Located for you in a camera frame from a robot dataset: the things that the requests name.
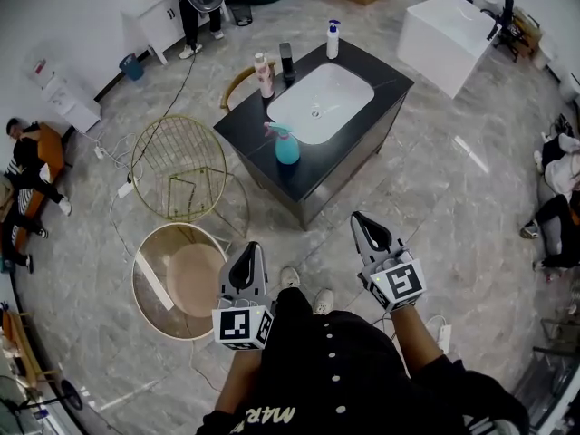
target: shoe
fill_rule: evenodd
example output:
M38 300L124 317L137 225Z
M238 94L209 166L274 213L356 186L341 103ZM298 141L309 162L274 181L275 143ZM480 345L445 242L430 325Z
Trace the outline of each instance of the shoe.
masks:
M328 314L333 310L334 293L328 288L324 288L316 296L314 301L314 314Z
M224 38L224 33L222 32L221 29L219 31L215 31L214 33L211 33L211 34L214 36L214 39L216 39L216 40Z
M202 48L201 43L196 44L195 50L186 44L186 46L183 47L183 52L179 54L179 58L181 58L182 60L187 60L190 56L193 56L194 53L201 52L201 48Z
M286 266L280 271L280 283L282 288L292 288L300 286L300 276L293 267Z
M519 231L519 235L522 238L538 238L540 236L540 229L537 226L535 219L529 221L522 229Z
M542 166L542 153L538 150L534 151L534 162L536 163L536 170L540 174L544 174L544 166Z
M63 213L64 213L65 216L70 216L71 215L71 211L73 210L73 208L71 207L71 202L69 201L69 199L67 197L64 197L59 202L58 206L63 211Z
M32 255L28 255L26 257L26 268L28 269L28 274L34 274L34 263Z

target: sink vanity cabinet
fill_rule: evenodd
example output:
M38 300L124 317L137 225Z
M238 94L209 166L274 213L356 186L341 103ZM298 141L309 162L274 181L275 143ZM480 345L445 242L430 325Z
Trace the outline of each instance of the sink vanity cabinet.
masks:
M275 78L275 95L255 92L215 127L256 183L307 225L328 200L378 153L413 82L360 48L340 40L338 57L323 44L295 63L296 78ZM295 130L300 160L276 160L264 121Z

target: white box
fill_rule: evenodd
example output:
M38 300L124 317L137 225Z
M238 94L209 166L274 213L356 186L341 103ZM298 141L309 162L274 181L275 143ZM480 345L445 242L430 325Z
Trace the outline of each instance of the white box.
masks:
M397 55L455 98L492 44L494 25L467 0L428 0L407 8Z

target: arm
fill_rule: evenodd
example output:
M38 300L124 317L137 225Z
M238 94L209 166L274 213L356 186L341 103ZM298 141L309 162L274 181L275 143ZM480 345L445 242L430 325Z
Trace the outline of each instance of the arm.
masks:
M34 141L39 141L40 140L40 131L33 130L31 132L23 132L23 134L20 136L20 140L22 140L22 139L30 139L30 140L34 140Z
M558 136L558 145L566 153L575 153L580 151L580 140L573 137L569 137L565 134L560 134Z
M216 411L228 414L236 412L239 404L254 389L261 362L261 351L236 352L224 388L217 399Z
M398 309L391 313L391 319L410 374L420 371L443 355L415 306Z

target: trash can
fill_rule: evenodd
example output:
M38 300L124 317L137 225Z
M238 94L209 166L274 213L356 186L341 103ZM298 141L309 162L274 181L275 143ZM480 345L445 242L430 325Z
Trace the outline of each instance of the trash can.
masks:
M139 60L137 59L137 56L135 56L135 53L125 56L123 61L119 63L119 68L132 81L137 81L143 75L143 68L139 64Z

